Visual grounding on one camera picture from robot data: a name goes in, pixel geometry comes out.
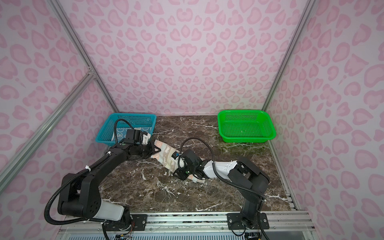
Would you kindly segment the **pale pink patterned towel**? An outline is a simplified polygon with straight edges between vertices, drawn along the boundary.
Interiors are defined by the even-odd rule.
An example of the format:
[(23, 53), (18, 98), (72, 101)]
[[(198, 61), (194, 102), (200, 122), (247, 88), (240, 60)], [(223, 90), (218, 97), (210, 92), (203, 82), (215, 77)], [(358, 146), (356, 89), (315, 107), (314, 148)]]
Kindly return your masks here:
[[(161, 163), (166, 169), (169, 170), (170, 173), (174, 173), (174, 171), (178, 168), (177, 166), (177, 163), (176, 163), (176, 160), (174, 160), (172, 158), (172, 154), (174, 152), (178, 152), (180, 154), (182, 154), (180, 151), (178, 151), (177, 149), (173, 148), (172, 146), (164, 143), (164, 142), (161, 142), (159, 140), (155, 140), (155, 145), (156, 145), (156, 150), (160, 149), (159, 152), (157, 152), (155, 155), (152, 155), (151, 158), (153, 159), (156, 159), (159, 163)], [(206, 164), (208, 163), (207, 160), (202, 160), (202, 163), (201, 164), (204, 164), (204, 167), (206, 166)], [(200, 183), (204, 183), (205, 180), (198, 180), (196, 179), (195, 177), (193, 176), (189, 176), (187, 178), (187, 180), (193, 180), (194, 182), (200, 182)]]

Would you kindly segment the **blue patterned towel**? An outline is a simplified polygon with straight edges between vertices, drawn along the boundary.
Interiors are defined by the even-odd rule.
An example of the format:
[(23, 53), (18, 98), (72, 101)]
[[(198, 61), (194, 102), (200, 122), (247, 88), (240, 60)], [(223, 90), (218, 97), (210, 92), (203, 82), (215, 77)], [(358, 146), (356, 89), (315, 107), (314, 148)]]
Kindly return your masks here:
[(115, 139), (117, 139), (118, 142), (121, 141), (122, 139), (124, 139), (126, 137), (126, 134), (127, 134), (128, 130), (132, 130), (132, 128), (130, 128), (130, 127), (117, 128), (116, 129), (116, 134), (113, 132), (113, 136), (112, 136), (111, 141), (115, 141)]

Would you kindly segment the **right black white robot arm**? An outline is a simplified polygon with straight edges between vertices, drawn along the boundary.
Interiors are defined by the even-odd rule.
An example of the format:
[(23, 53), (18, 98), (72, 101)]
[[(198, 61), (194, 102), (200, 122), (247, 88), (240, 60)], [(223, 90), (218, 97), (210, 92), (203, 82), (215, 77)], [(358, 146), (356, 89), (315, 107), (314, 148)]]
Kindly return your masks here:
[(259, 225), (270, 178), (253, 162), (246, 158), (232, 162), (217, 162), (202, 160), (196, 156), (183, 156), (178, 162), (181, 164), (178, 164), (173, 175), (180, 180), (186, 180), (189, 176), (198, 180), (218, 179), (237, 189), (244, 198), (240, 212), (241, 223), (248, 229), (254, 229)]

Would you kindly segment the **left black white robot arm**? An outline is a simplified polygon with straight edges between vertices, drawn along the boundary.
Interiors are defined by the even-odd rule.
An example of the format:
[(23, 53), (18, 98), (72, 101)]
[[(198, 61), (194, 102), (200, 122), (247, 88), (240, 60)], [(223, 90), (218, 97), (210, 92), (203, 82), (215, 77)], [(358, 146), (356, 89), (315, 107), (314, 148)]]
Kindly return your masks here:
[(126, 137), (115, 143), (105, 155), (77, 174), (63, 178), (64, 187), (59, 193), (58, 213), (85, 220), (103, 220), (130, 224), (129, 208), (108, 203), (101, 198), (102, 181), (129, 156), (143, 159), (159, 152), (150, 140), (151, 134), (130, 129)]

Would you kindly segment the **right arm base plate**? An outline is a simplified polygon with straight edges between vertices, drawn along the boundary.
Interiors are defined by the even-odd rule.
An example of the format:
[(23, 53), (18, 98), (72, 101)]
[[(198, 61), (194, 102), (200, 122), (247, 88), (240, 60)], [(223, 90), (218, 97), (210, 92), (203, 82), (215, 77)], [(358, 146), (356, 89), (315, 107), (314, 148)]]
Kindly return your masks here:
[(228, 213), (227, 214), (227, 223), (230, 230), (258, 230), (259, 226), (263, 230), (269, 230), (270, 225), (265, 213), (259, 213), (260, 218), (258, 221), (258, 216), (255, 216), (253, 221), (248, 220), (241, 213)]

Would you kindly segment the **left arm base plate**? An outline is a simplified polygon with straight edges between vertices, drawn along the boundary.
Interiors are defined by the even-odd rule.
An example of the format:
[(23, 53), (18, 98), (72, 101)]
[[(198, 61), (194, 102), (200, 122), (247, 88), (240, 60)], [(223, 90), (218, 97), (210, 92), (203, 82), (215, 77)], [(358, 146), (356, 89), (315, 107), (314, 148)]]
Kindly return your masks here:
[(133, 226), (133, 231), (144, 231), (147, 225), (148, 215), (133, 214), (127, 224), (122, 221), (107, 221), (105, 229), (107, 232), (129, 232)]

